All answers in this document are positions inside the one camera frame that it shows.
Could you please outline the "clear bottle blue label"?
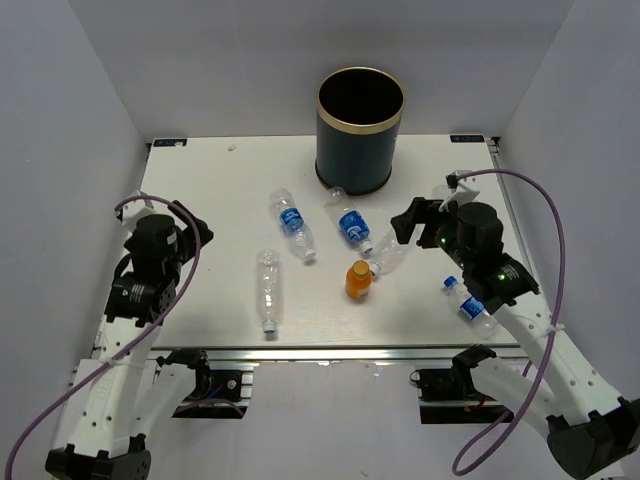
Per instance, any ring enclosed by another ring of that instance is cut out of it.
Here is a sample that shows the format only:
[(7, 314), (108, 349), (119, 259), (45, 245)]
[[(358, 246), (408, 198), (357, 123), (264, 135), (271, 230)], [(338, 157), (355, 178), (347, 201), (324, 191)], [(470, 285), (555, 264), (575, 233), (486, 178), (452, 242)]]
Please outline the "clear bottle blue label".
[(331, 188), (328, 194), (329, 201), (325, 207), (332, 223), (351, 248), (370, 255), (374, 249), (370, 228), (349, 195), (341, 187)]
[(269, 204), (291, 253), (304, 264), (314, 262), (317, 256), (315, 240), (292, 194), (284, 188), (272, 191)]

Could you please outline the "clear crushed bottle white cap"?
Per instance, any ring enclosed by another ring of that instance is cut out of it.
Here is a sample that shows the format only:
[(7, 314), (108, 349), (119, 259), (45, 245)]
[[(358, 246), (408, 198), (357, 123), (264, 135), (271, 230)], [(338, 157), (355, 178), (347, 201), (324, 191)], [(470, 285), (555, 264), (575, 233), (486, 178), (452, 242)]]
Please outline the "clear crushed bottle white cap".
[(374, 277), (384, 276), (395, 270), (403, 261), (407, 245), (400, 244), (396, 233), (390, 229), (375, 246), (369, 258)]

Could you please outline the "small orange juice bottle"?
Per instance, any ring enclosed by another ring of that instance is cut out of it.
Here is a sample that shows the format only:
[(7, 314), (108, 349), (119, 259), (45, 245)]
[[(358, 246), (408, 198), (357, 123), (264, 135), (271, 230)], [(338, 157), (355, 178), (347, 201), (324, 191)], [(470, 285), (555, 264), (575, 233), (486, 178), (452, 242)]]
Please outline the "small orange juice bottle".
[(364, 298), (372, 284), (372, 272), (369, 264), (364, 260), (357, 260), (347, 271), (345, 278), (345, 292), (354, 300)]

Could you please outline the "small bottle blue cap label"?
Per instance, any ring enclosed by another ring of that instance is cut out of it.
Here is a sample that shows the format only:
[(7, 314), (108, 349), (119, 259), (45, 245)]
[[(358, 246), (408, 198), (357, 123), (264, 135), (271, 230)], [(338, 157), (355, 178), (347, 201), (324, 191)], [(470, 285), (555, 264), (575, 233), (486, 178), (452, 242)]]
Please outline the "small bottle blue cap label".
[(496, 332), (498, 322), (481, 301), (474, 297), (454, 276), (443, 282), (450, 309), (481, 339), (489, 339)]

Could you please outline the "clear unlabelled bottle blue cap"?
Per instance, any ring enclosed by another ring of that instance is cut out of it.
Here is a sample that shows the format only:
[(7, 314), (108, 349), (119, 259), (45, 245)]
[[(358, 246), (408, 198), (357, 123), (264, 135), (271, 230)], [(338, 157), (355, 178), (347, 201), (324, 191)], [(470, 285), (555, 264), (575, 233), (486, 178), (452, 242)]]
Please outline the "clear unlabelled bottle blue cap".
[(263, 250), (256, 263), (256, 308), (267, 336), (275, 336), (282, 313), (282, 271), (279, 254)]

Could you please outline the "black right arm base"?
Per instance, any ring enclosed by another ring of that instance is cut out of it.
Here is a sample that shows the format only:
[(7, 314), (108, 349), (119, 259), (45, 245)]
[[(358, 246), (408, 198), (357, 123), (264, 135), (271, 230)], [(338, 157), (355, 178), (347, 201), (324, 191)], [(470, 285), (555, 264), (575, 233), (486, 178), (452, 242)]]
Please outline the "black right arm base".
[(420, 421), (423, 425), (508, 423), (513, 414), (491, 397), (464, 393), (448, 369), (420, 369), (409, 375), (417, 388)]

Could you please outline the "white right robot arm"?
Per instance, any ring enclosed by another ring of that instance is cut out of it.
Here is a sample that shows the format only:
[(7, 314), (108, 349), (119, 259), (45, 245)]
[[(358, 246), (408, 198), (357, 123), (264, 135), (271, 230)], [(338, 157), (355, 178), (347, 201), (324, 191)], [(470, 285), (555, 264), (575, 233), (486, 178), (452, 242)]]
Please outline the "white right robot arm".
[(463, 283), (506, 329), (537, 369), (530, 380), (489, 347), (476, 345), (452, 360), (451, 384), (461, 397), (491, 397), (545, 440), (562, 468), (586, 479), (639, 448), (639, 403), (604, 380), (561, 326), (542, 312), (529, 271), (505, 253), (503, 224), (484, 203), (458, 205), (416, 197), (390, 221), (401, 244), (416, 226), (417, 245), (441, 249), (461, 269)]

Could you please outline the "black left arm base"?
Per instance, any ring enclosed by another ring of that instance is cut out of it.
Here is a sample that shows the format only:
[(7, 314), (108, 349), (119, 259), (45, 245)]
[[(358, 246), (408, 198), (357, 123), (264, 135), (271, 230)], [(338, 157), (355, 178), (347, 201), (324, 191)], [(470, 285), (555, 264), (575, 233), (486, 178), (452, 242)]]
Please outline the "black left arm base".
[(205, 390), (195, 390), (175, 410), (174, 418), (241, 419), (248, 408), (251, 370), (211, 370)]

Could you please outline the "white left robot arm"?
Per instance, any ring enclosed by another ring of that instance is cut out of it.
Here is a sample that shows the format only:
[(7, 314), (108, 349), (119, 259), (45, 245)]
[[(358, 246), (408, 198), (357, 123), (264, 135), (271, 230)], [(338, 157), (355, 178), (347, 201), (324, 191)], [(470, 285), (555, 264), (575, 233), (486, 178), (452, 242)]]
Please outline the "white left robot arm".
[(186, 263), (196, 265), (213, 232), (177, 200), (167, 213), (139, 194), (140, 210), (125, 200), (116, 209), (130, 231), (117, 264), (100, 342), (99, 367), (80, 387), (88, 399), (65, 446), (49, 451), (45, 470), (55, 479), (145, 479), (151, 469), (150, 436), (183, 398), (199, 399), (211, 387), (205, 354), (172, 353), (160, 384), (137, 396), (147, 357), (160, 327), (189, 286)]

